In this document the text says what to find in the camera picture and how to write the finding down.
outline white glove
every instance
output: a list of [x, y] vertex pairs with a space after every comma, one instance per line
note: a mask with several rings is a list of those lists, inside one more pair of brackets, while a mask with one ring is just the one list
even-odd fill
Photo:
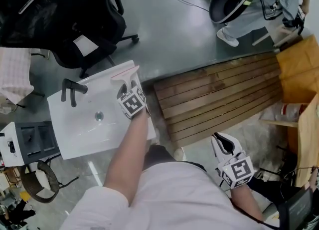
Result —
[[132, 89], [127, 91], [126, 84], [123, 84], [117, 95], [118, 103], [129, 119], [132, 119], [143, 108], [147, 108], [146, 98], [142, 90], [137, 86], [134, 80], [131, 81], [131, 85]]
[[236, 138], [225, 133], [215, 133], [211, 136], [211, 144], [219, 162], [219, 176], [231, 189], [251, 180], [255, 173], [253, 164]]

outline pink cloth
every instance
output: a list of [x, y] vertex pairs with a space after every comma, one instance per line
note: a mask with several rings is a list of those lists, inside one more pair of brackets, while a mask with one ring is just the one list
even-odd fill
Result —
[[0, 47], [0, 94], [17, 104], [34, 87], [29, 81], [31, 49]]

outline sink basin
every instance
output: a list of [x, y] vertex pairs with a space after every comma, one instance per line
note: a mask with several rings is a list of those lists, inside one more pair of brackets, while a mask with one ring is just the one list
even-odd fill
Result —
[[[79, 81], [86, 85], [86, 94], [75, 92], [77, 106], [71, 107], [70, 90], [66, 101], [61, 102], [61, 91], [47, 98], [55, 137], [63, 159], [93, 154], [117, 148], [130, 124], [116, 101], [124, 83], [113, 81], [112, 76], [134, 67], [125, 62]], [[138, 75], [133, 79], [141, 86]], [[155, 138], [153, 123], [149, 118], [148, 140]]]

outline wooden slat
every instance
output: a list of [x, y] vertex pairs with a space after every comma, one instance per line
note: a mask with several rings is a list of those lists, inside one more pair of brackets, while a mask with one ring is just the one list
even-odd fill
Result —
[[209, 128], [212, 128], [216, 125], [219, 125], [223, 122], [226, 122], [238, 115], [241, 115], [247, 111], [249, 111], [250, 109], [257, 107], [258, 105], [264, 103], [265, 101], [268, 101], [269, 99], [271, 99], [272, 97], [281, 94], [281, 89], [277, 89], [275, 91], [272, 91], [254, 101], [251, 101], [245, 105], [242, 105], [234, 110], [230, 110], [226, 113], [224, 113], [223, 115], [219, 115], [218, 117], [215, 117], [213, 119], [210, 119], [206, 122], [202, 122], [200, 124], [194, 125], [192, 127], [189, 127], [187, 129], [184, 129], [182, 131], [179, 132], [175, 132], [175, 133], [171, 133], [170, 137], [173, 141], [177, 141], [183, 138], [186, 138], [188, 136], [194, 135], [196, 133], [199, 132], [203, 132]]
[[244, 57], [244, 58], [239, 58], [236, 60], [231, 60], [231, 61], [227, 61], [227, 62], [222, 62], [222, 63], [218, 63], [206, 68], [201, 68], [198, 70], [194, 70], [194, 71], [190, 71], [190, 72], [186, 72], [180, 75], [176, 75], [170, 78], [166, 78], [162, 81], [159, 81], [158, 83], [154, 84], [154, 89], [155, 91], [158, 90], [162, 90], [165, 88], [168, 88], [170, 86], [174, 86], [177, 84], [181, 84], [187, 81], [191, 81], [200, 77], [204, 77], [207, 75], [211, 75], [226, 69], [231, 69], [231, 68], [235, 68], [241, 65], [245, 65], [245, 64], [249, 64], [258, 60], [264, 60], [267, 58], [271, 58], [274, 57], [274, 53], [270, 52], [270, 53], [263, 53], [263, 54], [257, 54], [257, 55], [252, 55], [249, 57]]
[[273, 85], [267, 86], [264, 89], [258, 90], [254, 93], [251, 93], [247, 96], [244, 96], [238, 100], [235, 100], [231, 103], [224, 104], [221, 107], [215, 108], [213, 110], [210, 110], [208, 112], [205, 112], [204, 114], [200, 114], [198, 116], [186, 119], [184, 121], [175, 123], [173, 125], [168, 126], [168, 130], [170, 133], [179, 132], [181, 130], [184, 130], [186, 128], [192, 127], [194, 125], [198, 125], [200, 123], [206, 122], [210, 119], [213, 119], [215, 117], [218, 117], [220, 115], [223, 115], [229, 111], [232, 111], [236, 108], [239, 108], [245, 104], [248, 104], [254, 100], [257, 100], [258, 98], [266, 95], [271, 94], [272, 92], [279, 93], [281, 91], [281, 85], [280, 83], [275, 83]]
[[250, 64], [246, 64], [243, 66], [239, 66], [233, 69], [224, 70], [218, 73], [214, 73], [212, 75], [208, 75], [205, 77], [201, 77], [195, 80], [191, 80], [188, 82], [184, 82], [182, 84], [178, 84], [175, 86], [168, 87], [166, 89], [162, 89], [160, 91], [156, 91], [158, 100], [163, 100], [165, 98], [187, 92], [193, 89], [196, 89], [200, 86], [207, 85], [210, 83], [217, 82], [219, 80], [223, 80], [232, 76], [236, 76], [245, 72], [252, 71], [254, 69], [262, 68], [271, 64], [277, 63], [277, 59], [275, 57], [256, 61]]
[[[298, 162], [297, 168], [317, 166], [319, 154], [318, 94], [298, 120]], [[296, 187], [309, 181], [311, 168], [297, 171]]]
[[280, 74], [280, 70], [274, 70], [272, 72], [266, 73], [264, 75], [258, 76], [256, 78], [244, 81], [239, 84], [235, 84], [233, 86], [227, 87], [221, 91], [213, 92], [202, 97], [196, 98], [194, 100], [187, 101], [180, 105], [176, 105], [163, 110], [164, 118], [170, 118], [173, 116], [177, 116], [179, 114], [185, 113], [187, 111], [205, 106], [206, 104], [215, 102], [217, 100], [223, 99], [255, 85], [258, 85], [266, 80], [272, 79]]
[[166, 120], [166, 123], [168, 125], [171, 125], [171, 124], [175, 124], [175, 123], [181, 122], [183, 120], [186, 120], [188, 118], [198, 116], [200, 114], [203, 114], [203, 113], [208, 112], [210, 110], [213, 110], [215, 108], [223, 106], [223, 105], [225, 105], [227, 103], [230, 103], [230, 102], [233, 102], [235, 100], [238, 100], [238, 99], [240, 99], [240, 98], [242, 98], [242, 97], [244, 97], [246, 95], [254, 93], [254, 92], [256, 92], [256, 91], [258, 91], [260, 89], [263, 89], [263, 88], [265, 88], [267, 86], [270, 86], [270, 85], [272, 85], [274, 83], [276, 83], [278, 86], [281, 86], [279, 77], [274, 77], [272, 79], [266, 80], [265, 82], [262, 82], [262, 83], [260, 83], [258, 85], [255, 85], [253, 87], [250, 87], [248, 89], [245, 89], [243, 91], [235, 93], [235, 94], [233, 94], [231, 96], [228, 96], [228, 97], [223, 98], [221, 100], [218, 100], [216, 102], [210, 103], [210, 104], [205, 105], [203, 107], [187, 111], [187, 112], [185, 112], [185, 113], [183, 113], [181, 115], [177, 115], [175, 117], [168, 118]]
[[277, 63], [263, 67], [263, 68], [255, 69], [250, 72], [246, 72], [237, 76], [229, 77], [224, 80], [220, 80], [208, 85], [204, 85], [184, 93], [180, 93], [176, 96], [172, 96], [172, 97], [160, 100], [159, 104], [162, 109], [166, 109], [166, 108], [181, 104], [183, 102], [196, 99], [208, 93], [222, 90], [234, 84], [238, 84], [246, 80], [261, 76], [265, 73], [271, 72], [276, 69], [279, 69], [279, 65]]
[[175, 144], [175, 146], [181, 148], [181, 147], [184, 147], [184, 146], [189, 145], [191, 143], [194, 143], [196, 141], [207, 138], [215, 132], [221, 132], [221, 131], [223, 131], [223, 130], [225, 130], [225, 129], [227, 129], [235, 124], [238, 124], [238, 123], [246, 120], [247, 118], [257, 114], [258, 112], [267, 108], [268, 106], [276, 103], [277, 101], [279, 101], [281, 99], [281, 97], [282, 97], [282, 95], [279, 94], [279, 95], [263, 102], [262, 104], [258, 105], [257, 107], [252, 108], [251, 110], [249, 110], [249, 111], [247, 111], [239, 116], [236, 116], [236, 117], [234, 117], [234, 118], [232, 118], [224, 123], [221, 123], [221, 124], [216, 125], [212, 128], [209, 128], [203, 132], [200, 132], [200, 133], [197, 133], [195, 135], [189, 136], [187, 138], [175, 141], [174, 144]]
[[281, 125], [281, 126], [298, 128], [298, 123], [297, 122], [273, 121], [273, 120], [264, 120], [264, 119], [260, 119], [259, 121], [264, 123], [264, 124], [273, 124], [273, 125]]

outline gray floor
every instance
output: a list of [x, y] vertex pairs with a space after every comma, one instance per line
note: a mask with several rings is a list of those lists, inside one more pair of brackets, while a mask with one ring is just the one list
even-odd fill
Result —
[[[187, 1], [208, 8], [210, 0]], [[129, 41], [119, 43], [118, 49], [112, 57], [116, 64], [134, 60], [135, 64], [139, 64], [141, 67], [139, 76], [144, 82], [151, 82], [197, 67], [272, 49], [272, 43], [269, 39], [264, 40], [258, 46], [251, 46], [252, 41], [262, 35], [262, 30], [241, 38], [239, 47], [229, 47], [224, 42], [217, 40], [215, 34], [219, 27], [215, 27], [211, 23], [207, 12], [176, 0], [123, 0], [123, 4], [126, 16], [128, 16], [126, 17], [128, 26], [129, 22], [134, 23], [134, 19], [139, 21], [138, 33], [141, 40], [137, 45], [132, 45]], [[102, 61], [90, 69], [88, 73], [94, 74], [109, 67], [110, 64], [107, 61]], [[31, 84], [34, 85], [36, 91], [45, 93], [46, 97], [61, 89], [64, 78], [79, 80], [79, 70], [60, 67], [53, 55], [49, 60], [39, 56], [32, 57], [30, 73]], [[160, 142], [172, 153], [173, 147], [154, 92], [149, 90], [147, 94], [154, 124], [160, 132]], [[6, 116], [1, 115], [0, 123], [50, 120], [46, 98], [29, 95], [21, 104], [26, 105], [27, 108], [18, 108], [14, 113]], [[260, 129], [254, 124], [251, 125], [251, 122], [248, 121], [244, 125], [249, 126], [247, 129], [244, 128], [245, 135], [242, 134], [244, 131], [239, 128], [240, 131], [235, 131], [234, 136], [241, 139], [241, 142], [248, 147], [253, 148], [254, 160], [260, 165], [260, 158], [264, 157], [265, 153], [273, 154], [267, 146], [274, 146], [274, 141], [270, 139], [274, 133], [268, 132], [269, 127], [264, 126], [261, 130], [266, 132], [265, 136], [258, 136]], [[212, 164], [209, 164], [210, 158], [205, 156], [207, 154], [205, 145], [191, 148], [192, 146], [187, 148], [187, 156], [192, 160], [202, 162], [213, 174], [214, 162], [212, 160]], [[262, 152], [258, 157], [258, 151], [261, 148]], [[35, 227], [46, 230], [59, 229], [85, 190], [103, 183], [113, 153], [114, 151], [107, 151], [66, 161], [61, 158], [52, 161], [52, 168], [61, 182], [65, 183], [75, 176], [79, 176], [80, 179], [62, 189], [50, 204], [31, 201], [37, 215], [27, 220], [30, 229], [36, 229]]]
[[[210, 0], [186, 0], [205, 9]], [[222, 25], [212, 24], [208, 12], [177, 0], [122, 0], [128, 30], [137, 30], [140, 43], [120, 42], [113, 54], [116, 63], [131, 59], [139, 64], [140, 80], [149, 81], [195, 68], [273, 49], [270, 38], [256, 46], [252, 42], [266, 33], [254, 31], [233, 48], [216, 37]], [[99, 63], [98, 71], [108, 66]], [[89, 73], [95, 73], [93, 67]]]

